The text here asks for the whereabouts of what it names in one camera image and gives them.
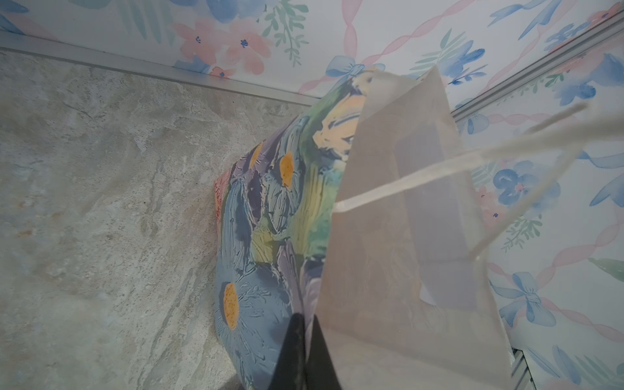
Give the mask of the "floral paper bag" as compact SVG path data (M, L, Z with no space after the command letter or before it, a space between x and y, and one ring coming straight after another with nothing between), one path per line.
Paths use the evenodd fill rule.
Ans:
M487 247L623 118L580 103L465 152L438 68L366 70L215 182L215 326L268 389L291 317L320 323L342 389L509 389Z

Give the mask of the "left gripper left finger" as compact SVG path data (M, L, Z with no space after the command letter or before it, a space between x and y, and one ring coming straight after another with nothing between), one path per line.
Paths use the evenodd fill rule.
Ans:
M303 390L305 384L305 318L294 314L287 328L269 390Z

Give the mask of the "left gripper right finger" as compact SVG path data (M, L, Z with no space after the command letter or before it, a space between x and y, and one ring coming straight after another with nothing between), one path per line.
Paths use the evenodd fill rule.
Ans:
M309 390L342 390L322 328L316 316L312 322L310 347L307 352L306 388Z

